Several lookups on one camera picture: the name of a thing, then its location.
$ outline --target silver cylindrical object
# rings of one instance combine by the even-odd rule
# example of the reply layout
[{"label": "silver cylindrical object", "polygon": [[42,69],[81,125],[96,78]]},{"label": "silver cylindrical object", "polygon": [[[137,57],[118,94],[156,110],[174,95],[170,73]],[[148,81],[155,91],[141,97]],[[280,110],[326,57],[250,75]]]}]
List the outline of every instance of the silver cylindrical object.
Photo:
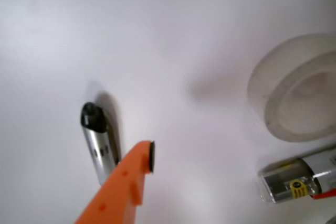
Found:
[{"label": "silver cylindrical object", "polygon": [[320,193],[313,173],[302,160],[263,173],[261,181],[264,201],[279,203]]},{"label": "silver cylindrical object", "polygon": [[275,203],[336,189],[336,147],[261,174],[262,197]]},{"label": "silver cylindrical object", "polygon": [[88,102],[81,112],[81,125],[89,147],[99,184],[102,185],[116,167],[109,138],[108,122],[102,108]]}]

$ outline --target white surface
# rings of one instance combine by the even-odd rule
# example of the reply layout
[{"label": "white surface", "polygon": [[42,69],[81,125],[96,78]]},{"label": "white surface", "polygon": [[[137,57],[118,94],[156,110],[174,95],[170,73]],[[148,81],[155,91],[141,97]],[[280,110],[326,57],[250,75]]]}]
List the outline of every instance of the white surface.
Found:
[{"label": "white surface", "polygon": [[79,113],[100,90],[124,153],[156,141],[137,224],[326,222],[336,199],[265,205],[256,174],[333,140],[275,139],[246,85],[282,41],[335,32],[334,1],[0,0],[0,222],[79,216],[99,188]]},{"label": "white surface", "polygon": [[336,36],[291,38],[253,70],[247,96],[275,137],[304,142],[336,132]]}]

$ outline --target yellow label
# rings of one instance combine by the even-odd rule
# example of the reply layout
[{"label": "yellow label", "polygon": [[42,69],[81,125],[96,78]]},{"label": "yellow label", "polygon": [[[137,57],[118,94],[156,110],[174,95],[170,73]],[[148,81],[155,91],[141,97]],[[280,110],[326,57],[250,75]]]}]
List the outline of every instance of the yellow label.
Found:
[{"label": "yellow label", "polygon": [[298,179],[291,181],[289,186],[292,191],[294,199],[308,195],[306,185]]}]

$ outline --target red part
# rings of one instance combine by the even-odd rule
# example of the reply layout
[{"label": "red part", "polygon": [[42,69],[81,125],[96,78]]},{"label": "red part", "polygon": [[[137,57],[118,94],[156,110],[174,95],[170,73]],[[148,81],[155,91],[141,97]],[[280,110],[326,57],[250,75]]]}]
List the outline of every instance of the red part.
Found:
[{"label": "red part", "polygon": [[150,173],[150,141],[138,143],[119,163],[76,224],[134,224]]},{"label": "red part", "polygon": [[336,196],[336,189],[333,189],[331,191],[328,191],[324,194],[319,194],[316,196],[311,196],[313,199],[325,199],[325,198],[330,198],[330,197],[335,197]]}]

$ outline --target clear tape roll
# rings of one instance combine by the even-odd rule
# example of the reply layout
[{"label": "clear tape roll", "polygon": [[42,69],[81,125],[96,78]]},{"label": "clear tape roll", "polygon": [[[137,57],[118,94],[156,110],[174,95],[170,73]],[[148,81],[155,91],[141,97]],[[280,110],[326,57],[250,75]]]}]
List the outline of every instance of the clear tape roll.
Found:
[{"label": "clear tape roll", "polygon": [[300,36],[254,69],[248,100],[275,137],[303,142],[336,132],[336,35]]}]

